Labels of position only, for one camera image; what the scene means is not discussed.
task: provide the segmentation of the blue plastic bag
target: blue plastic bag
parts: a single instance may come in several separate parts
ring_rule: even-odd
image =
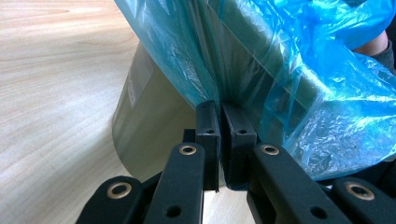
[[[192,105],[233,101],[314,179],[396,154],[396,77],[351,51],[394,16],[384,0],[116,0]]]

